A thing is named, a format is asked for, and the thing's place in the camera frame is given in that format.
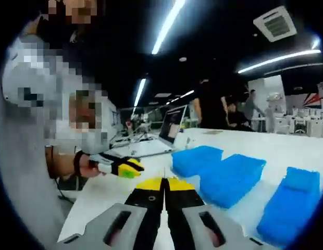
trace blue foam block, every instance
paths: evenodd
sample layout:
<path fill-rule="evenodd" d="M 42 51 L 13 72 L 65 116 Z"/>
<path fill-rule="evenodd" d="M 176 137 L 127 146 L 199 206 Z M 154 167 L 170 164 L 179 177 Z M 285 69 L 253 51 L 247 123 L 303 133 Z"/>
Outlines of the blue foam block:
<path fill-rule="evenodd" d="M 205 169 L 217 167 L 222 158 L 223 150 L 199 146 L 172 154 L 173 170 L 182 177 L 199 174 Z"/>
<path fill-rule="evenodd" d="M 209 202 L 230 208 L 260 180 L 265 164 L 265 160 L 232 155 L 217 168 L 200 173 L 200 190 Z"/>
<path fill-rule="evenodd" d="M 318 172 L 288 168 L 257 226 L 265 241 L 284 246 L 295 239 L 320 199 L 319 177 Z"/>

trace desk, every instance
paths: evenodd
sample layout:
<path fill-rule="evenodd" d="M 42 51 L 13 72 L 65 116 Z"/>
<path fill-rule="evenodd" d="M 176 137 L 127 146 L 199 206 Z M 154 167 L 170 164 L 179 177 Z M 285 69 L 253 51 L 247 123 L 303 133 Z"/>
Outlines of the desk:
<path fill-rule="evenodd" d="M 240 223 L 247 235 L 256 235 L 256 226 L 263 209 L 275 192 L 277 185 L 286 174 L 287 167 L 316 170 L 320 173 L 320 187 L 323 189 L 323 139 L 268 133 L 223 131 L 211 135 L 207 129 L 186 129 L 179 133 L 176 147 L 184 149 L 187 138 L 190 147 L 210 145 L 224 150 L 223 159 L 239 153 L 265 159 L 261 180 L 236 205 L 226 211 L 226 215 Z M 173 177 L 170 168 L 170 154 L 142 158 L 145 171 L 136 179 L 121 179 L 111 174 L 90 179 L 73 205 L 62 228 L 59 241 L 84 233 L 85 225 L 107 210 L 114 203 L 124 203 L 136 184 L 149 178 Z M 174 249 L 167 227 L 167 213 L 161 214 L 161 224 L 154 249 Z"/>

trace ceiling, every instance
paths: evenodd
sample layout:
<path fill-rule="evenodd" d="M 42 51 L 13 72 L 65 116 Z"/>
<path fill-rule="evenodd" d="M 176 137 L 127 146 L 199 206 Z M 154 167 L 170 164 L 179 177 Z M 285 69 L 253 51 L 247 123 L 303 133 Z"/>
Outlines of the ceiling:
<path fill-rule="evenodd" d="M 264 73 L 323 63 L 322 54 L 303 56 L 266 65 L 230 80 L 234 78 L 229 76 L 239 69 L 310 49 L 317 34 L 300 15 L 302 12 L 293 4 L 276 0 L 186 0 L 159 53 L 151 55 L 174 2 L 109 1 L 105 17 L 95 23 L 91 31 L 93 42 L 85 48 L 87 59 L 83 63 L 118 108 L 133 106 L 143 78 L 147 81 L 138 106 L 149 106 L 151 102 L 164 105 L 177 95 L 195 89 L 199 79 L 206 76 L 219 78 L 218 84 L 223 84 L 232 95 L 246 91 L 246 82 L 264 77 Z M 253 20 L 281 5 L 292 17 L 297 34 L 272 43 L 253 25 Z M 187 60 L 180 62 L 181 57 Z M 323 65 L 278 74 L 282 74 L 286 94 L 316 91 L 316 84 L 323 81 Z M 297 86 L 304 87 L 295 91 Z M 171 96 L 155 98 L 157 93 L 171 93 Z"/>

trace cable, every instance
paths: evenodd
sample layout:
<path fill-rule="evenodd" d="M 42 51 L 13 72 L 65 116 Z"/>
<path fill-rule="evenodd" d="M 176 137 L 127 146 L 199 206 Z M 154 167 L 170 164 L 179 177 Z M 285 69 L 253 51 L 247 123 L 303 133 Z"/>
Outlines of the cable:
<path fill-rule="evenodd" d="M 52 149 L 51 149 L 51 160 L 52 160 L 52 164 L 54 163 L 53 156 L 54 156 L 54 146 L 52 146 Z M 63 198 L 64 200 L 66 200 L 66 201 L 70 202 L 71 204 L 73 204 L 73 202 L 72 202 L 68 197 L 66 197 L 66 196 L 62 193 L 61 189 L 59 189 L 59 184 L 58 184 L 57 180 L 55 179 L 54 181 L 56 182 L 57 189 L 58 189 L 58 190 L 59 190 L 59 192 L 61 193 L 62 198 Z"/>

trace person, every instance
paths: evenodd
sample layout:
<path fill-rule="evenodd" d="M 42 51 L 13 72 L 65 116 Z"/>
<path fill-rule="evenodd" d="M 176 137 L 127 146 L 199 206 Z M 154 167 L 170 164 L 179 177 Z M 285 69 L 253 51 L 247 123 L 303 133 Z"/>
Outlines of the person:
<path fill-rule="evenodd" d="M 66 2 L 70 10 L 80 1 Z M 70 124 L 77 130 L 95 128 L 96 119 L 93 91 L 85 90 L 82 76 L 65 75 L 58 55 L 55 59 L 47 47 L 40 37 L 24 35 L 7 51 L 0 78 L 0 177 L 19 220 L 49 249 L 65 221 L 52 179 L 77 172 L 90 178 L 100 172 L 87 154 L 81 155 L 77 170 L 73 152 L 63 155 L 56 146 L 45 148 L 50 114 L 59 116 L 58 110 L 65 105 Z M 70 101 L 62 104 L 59 89 L 70 93 Z"/>
<path fill-rule="evenodd" d="M 259 109 L 257 107 L 257 105 L 254 103 L 255 101 L 255 90 L 251 90 L 250 91 L 250 96 L 247 98 L 245 105 L 243 107 L 243 112 L 245 117 L 251 121 L 253 118 L 253 112 L 254 110 L 256 110 L 257 112 L 259 112 L 263 117 L 265 117 L 265 113 L 261 111 L 261 109 Z"/>
<path fill-rule="evenodd" d="M 237 110 L 237 107 L 234 103 L 231 103 L 228 106 L 228 119 L 232 125 L 230 126 L 230 130 L 254 132 L 254 130 L 249 126 L 250 121 L 244 116 L 242 112 L 239 112 Z"/>
<path fill-rule="evenodd" d="M 200 81 L 195 90 L 194 109 L 200 128 L 225 129 L 230 126 L 228 108 L 222 88 L 210 79 Z"/>

